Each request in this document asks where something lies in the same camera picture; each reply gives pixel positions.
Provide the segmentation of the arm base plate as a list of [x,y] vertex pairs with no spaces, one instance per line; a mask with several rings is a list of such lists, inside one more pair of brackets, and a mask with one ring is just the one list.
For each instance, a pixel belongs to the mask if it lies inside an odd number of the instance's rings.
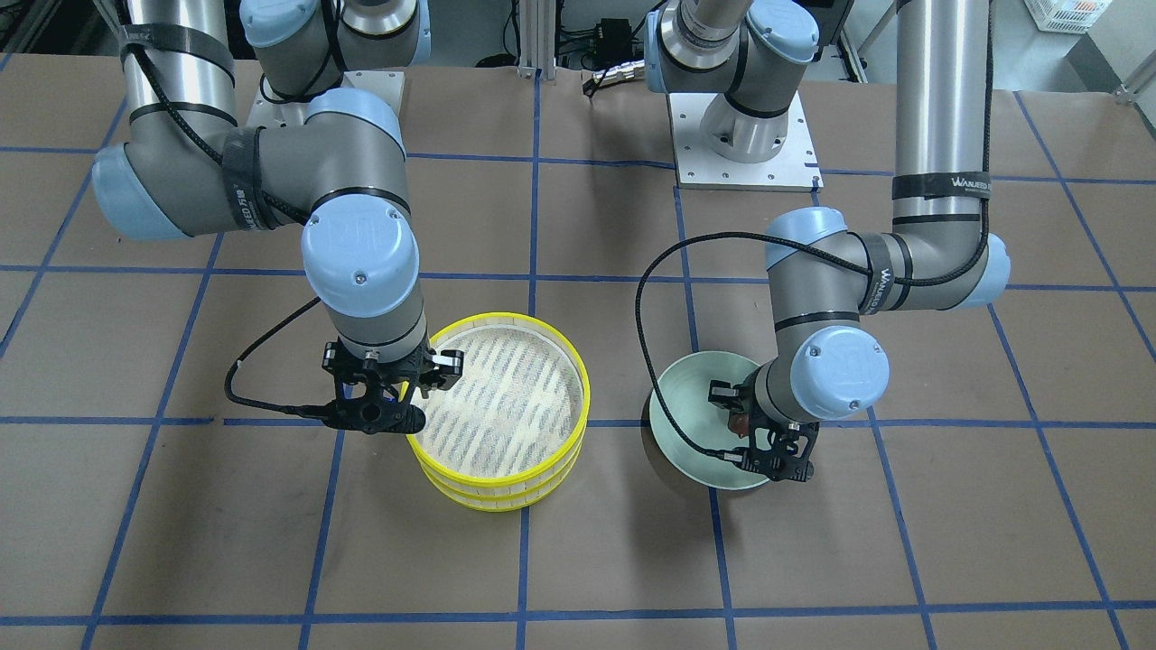
[[277,95],[264,79],[245,125],[276,130],[304,125],[317,115],[344,115],[368,121],[399,140],[405,86],[403,71],[346,71],[336,88],[309,102],[277,104],[273,102]]
[[785,115],[741,115],[707,93],[667,96],[680,189],[810,192],[825,186],[800,95]]

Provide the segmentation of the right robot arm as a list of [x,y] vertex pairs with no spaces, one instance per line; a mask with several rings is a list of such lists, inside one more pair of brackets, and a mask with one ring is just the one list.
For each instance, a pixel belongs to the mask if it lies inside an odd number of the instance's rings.
[[351,359],[347,385],[443,386],[410,226],[407,148],[360,71],[423,61],[425,1],[243,1],[238,17],[283,125],[236,115],[220,1],[119,1],[128,143],[95,158],[108,222],[135,241],[301,226],[303,268]]

